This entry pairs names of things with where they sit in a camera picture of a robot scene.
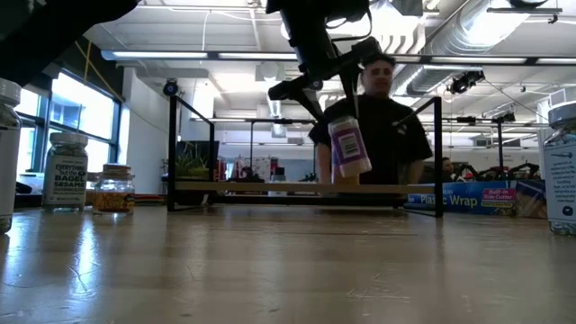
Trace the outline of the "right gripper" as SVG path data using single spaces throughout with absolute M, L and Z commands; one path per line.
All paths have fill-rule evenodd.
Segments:
M 381 53 L 378 41 L 370 36 L 355 44 L 347 53 L 340 53 L 322 26 L 294 28 L 289 30 L 289 43 L 293 47 L 300 63 L 302 75 L 282 81 L 268 90 L 272 100 L 297 100 L 302 94 L 301 105 L 317 122 L 328 122 L 317 92 L 307 87 L 318 82 L 339 76 L 346 99 L 352 104 L 354 117 L 359 115 L 357 88 L 362 69 L 359 64 Z

